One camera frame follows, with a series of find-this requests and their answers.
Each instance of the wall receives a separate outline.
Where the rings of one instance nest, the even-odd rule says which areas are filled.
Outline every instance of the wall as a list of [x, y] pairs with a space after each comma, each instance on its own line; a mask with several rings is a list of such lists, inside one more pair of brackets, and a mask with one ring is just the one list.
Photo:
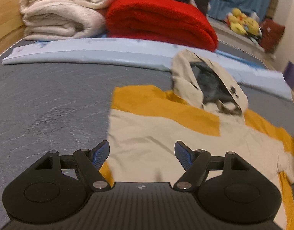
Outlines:
[[288, 61], [294, 63], [294, 0], [290, 2], [290, 9], [285, 22], [283, 38], [275, 52], [273, 66], [276, 70], [283, 72]]
[[290, 12], [292, 0], [279, 0], [276, 13], [274, 16], [274, 22], [285, 25]]

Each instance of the yellow plush toy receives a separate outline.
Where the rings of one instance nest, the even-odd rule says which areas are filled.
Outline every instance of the yellow plush toy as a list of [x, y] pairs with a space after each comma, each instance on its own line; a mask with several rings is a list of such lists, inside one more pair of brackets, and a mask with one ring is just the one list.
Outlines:
[[246, 30], [244, 29], [244, 27], [239, 24], [239, 23], [231, 23], [230, 24], [230, 28], [233, 32], [239, 34], [239, 35], [246, 35], [247, 32]]
[[231, 11], [232, 15], [234, 15], [236, 18], [240, 18], [242, 12], [239, 8], [233, 8]]
[[247, 17], [244, 19], [245, 22], [245, 29], [248, 33], [253, 34], [255, 36], [259, 35], [259, 24], [256, 20], [252, 19], [251, 17]]
[[229, 14], [228, 15], [228, 20], [229, 20], [229, 22], [230, 23], [238, 23], [238, 21], [239, 21], [239, 19], [238, 18], [236, 18], [233, 14]]
[[245, 25], [245, 21], [244, 19], [247, 18], [247, 16], [244, 13], [241, 13], [241, 16], [239, 18], [239, 23], [244, 26]]

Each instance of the red folded blanket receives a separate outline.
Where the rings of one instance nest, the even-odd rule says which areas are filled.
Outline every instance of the red folded blanket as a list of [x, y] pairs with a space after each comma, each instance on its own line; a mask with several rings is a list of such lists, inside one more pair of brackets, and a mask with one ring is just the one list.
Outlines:
[[106, 14], [109, 37], [163, 41], [214, 51], [217, 35], [193, 5], [174, 0], [115, 0]]

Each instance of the metal pivot screw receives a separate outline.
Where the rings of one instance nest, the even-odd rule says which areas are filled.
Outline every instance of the metal pivot screw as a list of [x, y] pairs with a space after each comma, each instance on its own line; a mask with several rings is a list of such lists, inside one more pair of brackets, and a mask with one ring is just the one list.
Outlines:
[[178, 182], [177, 188], [182, 190], [188, 190], [192, 187], [192, 185], [189, 182]]
[[104, 189], [108, 186], [108, 183], [105, 181], [96, 181], [93, 183], [95, 189]]

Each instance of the yellow cloth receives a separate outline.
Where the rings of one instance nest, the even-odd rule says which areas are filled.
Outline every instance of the yellow cloth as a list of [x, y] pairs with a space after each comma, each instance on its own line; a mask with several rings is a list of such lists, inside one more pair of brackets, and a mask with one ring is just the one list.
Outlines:
[[[294, 138], [292, 138], [285, 129], [273, 126], [252, 110], [247, 110], [244, 117], [247, 126], [281, 141], [284, 145], [284, 150], [290, 152], [292, 156], [294, 156]], [[284, 172], [280, 172], [278, 175], [282, 189], [282, 201], [287, 218], [286, 230], [294, 230], [294, 198], [292, 188]]]
[[[116, 88], [111, 104], [112, 112], [147, 118], [159, 117], [173, 120], [192, 131], [209, 136], [220, 136], [219, 118], [211, 113], [190, 106], [172, 91], [163, 92], [154, 86], [129, 86]], [[269, 137], [281, 141], [284, 150], [294, 156], [294, 138], [282, 128], [276, 128], [251, 110], [244, 114], [246, 125]], [[112, 186], [114, 179], [107, 162], [100, 172]], [[294, 230], [294, 199], [292, 189], [284, 172], [278, 174], [282, 200], [287, 218], [287, 230]]]

